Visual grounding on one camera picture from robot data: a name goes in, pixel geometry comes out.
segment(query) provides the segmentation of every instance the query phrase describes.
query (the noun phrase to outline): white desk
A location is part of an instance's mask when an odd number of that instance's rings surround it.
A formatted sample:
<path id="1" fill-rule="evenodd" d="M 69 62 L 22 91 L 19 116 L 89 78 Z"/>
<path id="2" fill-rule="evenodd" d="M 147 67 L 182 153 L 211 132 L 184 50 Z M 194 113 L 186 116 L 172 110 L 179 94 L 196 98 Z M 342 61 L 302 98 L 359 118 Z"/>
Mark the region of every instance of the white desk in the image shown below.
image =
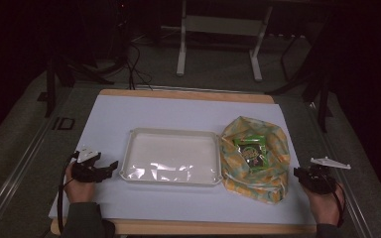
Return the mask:
<path id="1" fill-rule="evenodd" d="M 97 167 L 122 163 L 130 130 L 137 127 L 213 131 L 238 116 L 279 125 L 288 136 L 291 165 L 299 162 L 285 119 L 270 96 L 178 91 L 103 90 L 79 140 L 102 153 Z M 113 178 L 96 186 L 95 201 L 118 234 L 271 234 L 314 232 L 309 202 L 296 178 L 282 202 L 266 204 L 216 186 L 136 184 Z M 63 201 L 64 216 L 68 201 Z M 56 205 L 50 218 L 58 233 Z"/>
<path id="2" fill-rule="evenodd" d="M 269 6 L 264 13 L 262 21 L 192 16 L 187 15 L 187 1 L 183 0 L 181 49 L 179 51 L 177 75 L 183 76 L 185 74 L 185 64 L 187 58 L 187 32 L 206 32 L 257 37 L 257 43 L 255 47 L 249 51 L 249 57 L 252 64 L 253 76 L 256 81 L 261 81 L 262 74 L 258 62 L 258 53 L 261 48 L 262 40 L 265 36 L 265 31 L 268 26 L 271 12 L 272 7 Z"/>

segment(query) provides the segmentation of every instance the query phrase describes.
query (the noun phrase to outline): patterned bag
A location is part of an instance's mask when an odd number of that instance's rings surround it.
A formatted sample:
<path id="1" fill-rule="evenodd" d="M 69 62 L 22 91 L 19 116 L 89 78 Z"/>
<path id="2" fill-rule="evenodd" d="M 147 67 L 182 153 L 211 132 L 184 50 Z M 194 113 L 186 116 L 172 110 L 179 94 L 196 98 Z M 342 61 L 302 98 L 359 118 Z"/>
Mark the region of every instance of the patterned bag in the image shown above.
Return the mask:
<path id="1" fill-rule="evenodd" d="M 279 126 L 239 117 L 224 129 L 220 147 L 228 190 L 267 203 L 278 203 L 286 196 L 290 153 Z"/>

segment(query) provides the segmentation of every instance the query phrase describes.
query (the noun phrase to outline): white paper sheet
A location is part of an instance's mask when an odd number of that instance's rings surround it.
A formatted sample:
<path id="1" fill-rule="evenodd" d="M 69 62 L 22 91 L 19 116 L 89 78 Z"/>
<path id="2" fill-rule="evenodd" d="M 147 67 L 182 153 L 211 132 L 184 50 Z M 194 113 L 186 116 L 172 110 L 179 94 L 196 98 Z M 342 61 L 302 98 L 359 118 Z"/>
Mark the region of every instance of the white paper sheet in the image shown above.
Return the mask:
<path id="1" fill-rule="evenodd" d="M 220 135 L 239 116 L 252 117 L 280 126 L 289 142 L 291 165 L 287 196 L 279 204 L 233 193 L 216 186 L 137 184 L 118 174 L 96 186 L 95 201 L 104 218 L 244 222 L 270 224 L 315 224 L 309 201 L 293 176 L 299 161 L 286 122 L 277 104 L 220 102 L 99 95 L 78 143 L 101 152 L 97 167 L 114 161 L 120 165 L 129 134 L 138 127 L 212 131 Z M 67 215 L 68 201 L 63 201 Z M 50 218 L 57 217 L 56 204 Z"/>

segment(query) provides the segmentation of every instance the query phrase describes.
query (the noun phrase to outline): white plastic bracket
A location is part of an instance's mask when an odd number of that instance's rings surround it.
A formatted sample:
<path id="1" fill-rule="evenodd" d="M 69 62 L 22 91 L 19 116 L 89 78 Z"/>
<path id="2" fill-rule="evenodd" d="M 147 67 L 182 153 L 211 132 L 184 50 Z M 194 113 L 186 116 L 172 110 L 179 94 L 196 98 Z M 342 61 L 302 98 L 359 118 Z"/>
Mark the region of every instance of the white plastic bracket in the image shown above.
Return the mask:
<path id="1" fill-rule="evenodd" d="M 93 151 L 90 147 L 82 146 L 81 150 L 79 151 L 78 162 L 82 163 L 88 161 L 89 159 L 94 158 L 97 155 L 98 152 Z"/>
<path id="2" fill-rule="evenodd" d="M 333 161 L 333 160 L 329 159 L 328 157 L 321 158 L 321 159 L 311 158 L 311 162 L 318 164 L 318 165 L 321 165 L 321 166 L 351 170 L 351 165 L 345 165 L 345 164 L 342 164 L 340 162 Z"/>

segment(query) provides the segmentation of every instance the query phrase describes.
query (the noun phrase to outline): plastic tray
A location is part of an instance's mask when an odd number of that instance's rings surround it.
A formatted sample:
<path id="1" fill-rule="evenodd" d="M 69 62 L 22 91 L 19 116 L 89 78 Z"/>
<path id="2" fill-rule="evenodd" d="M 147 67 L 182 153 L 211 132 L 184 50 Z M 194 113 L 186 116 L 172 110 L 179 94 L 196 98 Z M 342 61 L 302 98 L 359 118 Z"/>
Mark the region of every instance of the plastic tray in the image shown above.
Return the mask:
<path id="1" fill-rule="evenodd" d="M 137 128 L 131 131 L 120 175 L 127 181 L 218 184 L 218 137 L 205 131 Z"/>

